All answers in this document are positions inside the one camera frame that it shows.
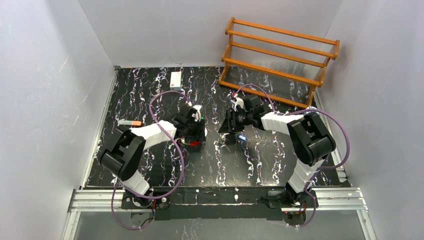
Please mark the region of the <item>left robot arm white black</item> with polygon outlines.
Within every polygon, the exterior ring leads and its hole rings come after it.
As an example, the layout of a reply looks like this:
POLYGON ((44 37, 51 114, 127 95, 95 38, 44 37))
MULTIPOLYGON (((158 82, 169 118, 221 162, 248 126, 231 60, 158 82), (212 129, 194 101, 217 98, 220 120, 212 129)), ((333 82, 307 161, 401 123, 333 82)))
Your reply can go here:
POLYGON ((112 173, 132 197, 158 200, 170 195, 149 194, 150 185, 138 170, 143 152, 155 145, 172 142, 181 158, 179 143, 199 145, 206 140, 206 121, 201 116, 201 105, 183 105, 167 120, 143 127, 118 127, 101 152, 100 164, 112 173))

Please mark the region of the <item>steel key organizer red handle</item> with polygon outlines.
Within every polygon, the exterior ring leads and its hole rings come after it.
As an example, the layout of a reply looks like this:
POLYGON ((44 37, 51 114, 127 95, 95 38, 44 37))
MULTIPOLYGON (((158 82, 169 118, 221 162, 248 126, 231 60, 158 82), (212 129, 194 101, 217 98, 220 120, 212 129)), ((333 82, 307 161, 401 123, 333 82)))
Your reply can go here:
POLYGON ((190 146, 190 147, 198 146, 198 145, 200 145, 200 144, 202 143, 200 140, 185 141, 185 139, 183 139, 183 138, 181 138, 181 139, 179 140, 179 142, 180 142, 182 145, 190 146))

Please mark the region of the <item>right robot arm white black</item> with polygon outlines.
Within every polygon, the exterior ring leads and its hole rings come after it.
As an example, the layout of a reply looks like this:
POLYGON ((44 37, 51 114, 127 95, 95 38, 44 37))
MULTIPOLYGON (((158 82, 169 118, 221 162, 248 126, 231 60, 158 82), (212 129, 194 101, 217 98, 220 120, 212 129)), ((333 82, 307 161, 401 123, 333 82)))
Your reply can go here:
POLYGON ((324 159, 336 149, 334 138, 319 114, 309 112, 280 115, 254 94, 243 98, 234 94, 230 101, 233 107, 226 110, 218 133, 234 140, 236 134, 242 132, 246 126, 253 126, 262 131, 289 135, 297 160, 294 172, 280 196, 287 205, 304 201, 306 191, 311 187, 310 179, 318 172, 324 159))

